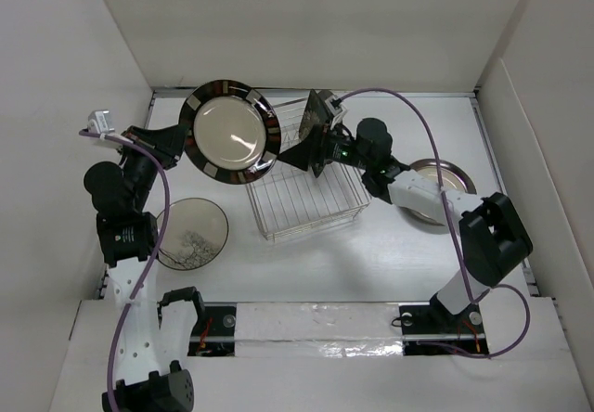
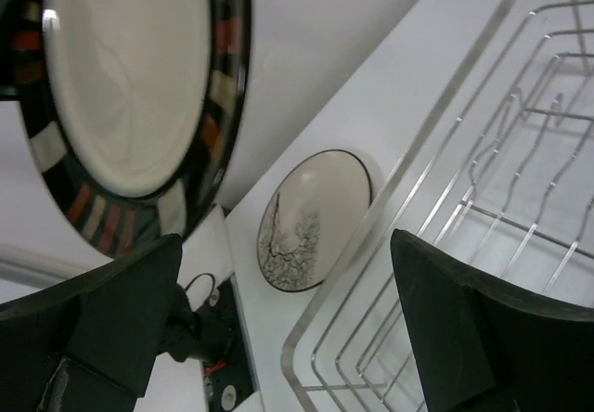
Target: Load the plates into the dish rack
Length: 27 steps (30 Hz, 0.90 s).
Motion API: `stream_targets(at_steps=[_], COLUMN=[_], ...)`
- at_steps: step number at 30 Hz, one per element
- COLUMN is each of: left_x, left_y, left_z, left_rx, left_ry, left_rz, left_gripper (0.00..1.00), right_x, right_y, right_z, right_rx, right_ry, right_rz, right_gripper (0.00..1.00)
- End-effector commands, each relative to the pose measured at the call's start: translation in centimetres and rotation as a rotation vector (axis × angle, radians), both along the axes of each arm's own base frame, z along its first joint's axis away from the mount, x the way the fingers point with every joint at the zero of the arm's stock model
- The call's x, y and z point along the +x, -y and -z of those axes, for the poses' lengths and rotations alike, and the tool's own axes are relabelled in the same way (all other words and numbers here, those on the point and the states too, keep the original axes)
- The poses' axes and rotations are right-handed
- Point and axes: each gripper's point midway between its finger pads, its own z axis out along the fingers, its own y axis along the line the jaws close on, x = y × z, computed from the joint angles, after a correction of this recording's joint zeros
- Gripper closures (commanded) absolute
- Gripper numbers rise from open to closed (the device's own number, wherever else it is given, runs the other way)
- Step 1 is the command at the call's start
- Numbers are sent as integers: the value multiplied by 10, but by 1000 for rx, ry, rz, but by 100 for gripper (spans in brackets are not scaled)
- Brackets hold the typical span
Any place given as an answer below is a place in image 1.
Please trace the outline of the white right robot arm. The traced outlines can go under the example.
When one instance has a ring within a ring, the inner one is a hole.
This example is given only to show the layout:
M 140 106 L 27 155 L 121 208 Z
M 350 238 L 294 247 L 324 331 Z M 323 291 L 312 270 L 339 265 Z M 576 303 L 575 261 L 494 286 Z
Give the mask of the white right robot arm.
M 431 298 L 429 320 L 449 331 L 462 312 L 502 281 L 533 251 L 533 243 L 510 198 L 489 197 L 447 188 L 440 178 L 421 175 L 392 154 L 393 138 L 384 122 L 366 118 L 350 136 L 342 126 L 315 124 L 279 160 L 320 174 L 332 162 L 362 171 L 362 182 L 374 198 L 445 225 L 454 239 L 457 273 Z

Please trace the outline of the cream plate tree pattern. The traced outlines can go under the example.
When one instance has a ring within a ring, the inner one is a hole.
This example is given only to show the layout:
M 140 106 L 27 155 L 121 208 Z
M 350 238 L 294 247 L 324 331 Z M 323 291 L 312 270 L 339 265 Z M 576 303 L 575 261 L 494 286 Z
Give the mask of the cream plate tree pattern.
M 221 253 L 228 234 L 228 219 L 218 204 L 203 198 L 178 200 L 169 207 L 158 260 L 175 271 L 199 269 Z

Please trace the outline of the cream plate checkered dark rim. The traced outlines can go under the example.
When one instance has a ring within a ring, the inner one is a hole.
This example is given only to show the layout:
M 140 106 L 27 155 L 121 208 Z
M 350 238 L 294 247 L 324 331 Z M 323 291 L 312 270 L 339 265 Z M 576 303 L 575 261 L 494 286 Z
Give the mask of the cream plate checkered dark rim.
M 185 152 L 213 180 L 248 185 L 270 172 L 280 153 L 278 116 L 255 88 L 235 80 L 208 82 L 185 99 L 178 123 Z

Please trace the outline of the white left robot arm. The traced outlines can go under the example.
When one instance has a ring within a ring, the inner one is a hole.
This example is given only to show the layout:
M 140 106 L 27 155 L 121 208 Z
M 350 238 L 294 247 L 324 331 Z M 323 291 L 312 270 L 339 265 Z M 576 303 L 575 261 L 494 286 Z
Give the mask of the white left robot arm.
M 200 292 L 186 287 L 156 294 L 157 270 L 168 226 L 171 195 L 162 219 L 146 211 L 155 180 L 177 165 L 187 128 L 131 126 L 117 134 L 91 121 L 82 136 L 119 145 L 120 162 L 102 161 L 84 175 L 97 212 L 97 235 L 113 287 L 118 322 L 110 344 L 105 411 L 190 411 L 195 404 L 191 374 L 184 367 L 191 335 L 206 326 Z

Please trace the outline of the black floral square plate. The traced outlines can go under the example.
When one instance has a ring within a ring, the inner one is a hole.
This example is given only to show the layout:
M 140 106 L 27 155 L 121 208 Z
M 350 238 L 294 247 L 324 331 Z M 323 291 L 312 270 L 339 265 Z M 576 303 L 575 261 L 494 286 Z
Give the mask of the black floral square plate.
M 316 124 L 326 124 L 329 130 L 329 111 L 324 101 L 320 98 L 318 94 L 319 91 L 310 91 L 299 128 L 300 142 L 307 136 L 307 134 L 311 131 L 312 127 Z M 319 177 L 322 174 L 322 172 L 312 173 L 314 177 Z

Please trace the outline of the cream plate brown rim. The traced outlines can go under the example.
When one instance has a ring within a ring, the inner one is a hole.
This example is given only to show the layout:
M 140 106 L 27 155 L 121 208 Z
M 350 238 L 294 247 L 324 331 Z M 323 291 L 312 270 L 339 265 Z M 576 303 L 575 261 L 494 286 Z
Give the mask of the cream plate brown rim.
M 440 163 L 443 180 L 447 188 L 453 188 L 473 195 L 477 194 L 476 187 L 471 178 L 461 168 L 450 161 L 440 161 Z M 414 161 L 410 164 L 410 168 L 430 180 L 437 181 L 437 165 L 435 159 Z M 436 222 L 424 213 L 410 210 L 409 208 L 403 208 L 403 211 L 409 217 L 426 225 L 443 226 L 443 224 Z

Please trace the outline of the grey reindeer round plate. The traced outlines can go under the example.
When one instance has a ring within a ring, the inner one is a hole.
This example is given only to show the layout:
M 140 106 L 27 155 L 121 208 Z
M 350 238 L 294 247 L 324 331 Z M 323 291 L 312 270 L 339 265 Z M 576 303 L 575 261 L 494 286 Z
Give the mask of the grey reindeer round plate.
M 336 95 L 332 93 L 329 89 L 322 89 L 318 92 L 320 98 L 323 101 L 333 101 L 336 98 Z

